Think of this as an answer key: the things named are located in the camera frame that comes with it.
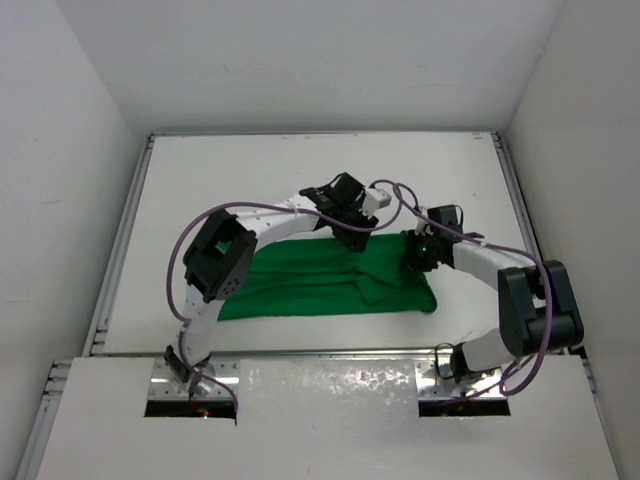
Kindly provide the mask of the green t-shirt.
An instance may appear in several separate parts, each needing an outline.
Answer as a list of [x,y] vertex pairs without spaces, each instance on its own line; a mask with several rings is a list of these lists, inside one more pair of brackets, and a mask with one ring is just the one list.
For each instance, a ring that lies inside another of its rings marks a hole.
[[333,238],[294,239],[254,255],[246,281],[218,319],[420,312],[438,302],[426,277],[401,268],[405,236],[375,235],[355,253]]

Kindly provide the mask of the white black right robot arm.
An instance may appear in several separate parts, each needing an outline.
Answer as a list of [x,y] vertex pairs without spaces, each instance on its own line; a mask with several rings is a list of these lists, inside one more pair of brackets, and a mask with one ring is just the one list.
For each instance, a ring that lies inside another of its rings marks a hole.
[[449,377],[458,383],[524,357],[582,343],[584,325],[569,274],[559,261],[488,242],[465,232],[458,208],[414,208],[418,224],[405,235],[401,268],[427,273],[447,266],[473,276],[498,298],[497,326],[452,347]]

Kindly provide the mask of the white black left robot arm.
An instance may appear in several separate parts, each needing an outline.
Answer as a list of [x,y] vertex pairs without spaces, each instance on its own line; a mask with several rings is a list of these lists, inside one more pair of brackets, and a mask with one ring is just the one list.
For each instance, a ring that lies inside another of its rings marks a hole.
[[302,189],[275,205],[235,202],[218,206],[200,226],[183,256],[186,295],[172,307],[182,327],[164,360],[177,380],[188,384],[193,367],[210,356],[210,339],[224,302],[246,282],[256,252],[296,234],[329,226],[336,240],[362,252],[391,196],[366,187],[347,173],[331,183]]

